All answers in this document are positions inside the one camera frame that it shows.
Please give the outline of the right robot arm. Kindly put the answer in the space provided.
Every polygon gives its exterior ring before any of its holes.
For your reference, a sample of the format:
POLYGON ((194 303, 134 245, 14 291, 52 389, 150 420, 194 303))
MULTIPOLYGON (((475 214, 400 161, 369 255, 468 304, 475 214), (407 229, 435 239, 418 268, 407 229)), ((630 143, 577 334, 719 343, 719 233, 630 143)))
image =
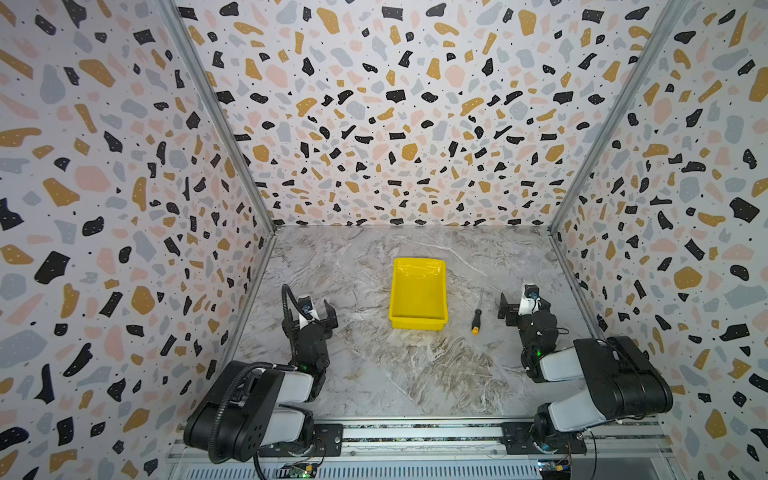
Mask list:
POLYGON ((570 397, 540 405, 531 421, 504 423, 508 454, 582 454, 589 428, 672 409, 671 387, 629 337, 575 339, 559 350, 557 340, 565 330, 537 285, 525 284, 516 303, 501 296, 498 317, 518 329, 521 364, 531 380, 584 382, 570 397))

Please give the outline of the black yellow-tipped screwdriver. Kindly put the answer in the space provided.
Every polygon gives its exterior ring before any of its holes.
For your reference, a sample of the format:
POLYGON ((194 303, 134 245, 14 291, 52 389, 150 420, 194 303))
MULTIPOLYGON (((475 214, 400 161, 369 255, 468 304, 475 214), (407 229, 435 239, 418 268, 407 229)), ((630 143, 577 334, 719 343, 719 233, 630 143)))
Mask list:
POLYGON ((482 303, 483 303, 483 291, 480 291, 478 295, 478 301, 471 322, 471 332, 473 335, 478 335, 481 329, 482 319, 482 303))

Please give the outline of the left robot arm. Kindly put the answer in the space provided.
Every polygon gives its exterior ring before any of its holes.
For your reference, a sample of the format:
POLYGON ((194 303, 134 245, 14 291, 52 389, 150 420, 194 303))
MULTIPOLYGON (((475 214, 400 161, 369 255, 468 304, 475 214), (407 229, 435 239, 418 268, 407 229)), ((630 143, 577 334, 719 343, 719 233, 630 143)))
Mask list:
POLYGON ((338 327, 334 307, 320 316, 309 297, 285 312, 291 347, 286 365, 233 360, 186 421, 183 441, 214 464, 258 455, 304 456, 318 450, 314 414, 304 407, 320 394, 330 366, 327 341, 338 327))

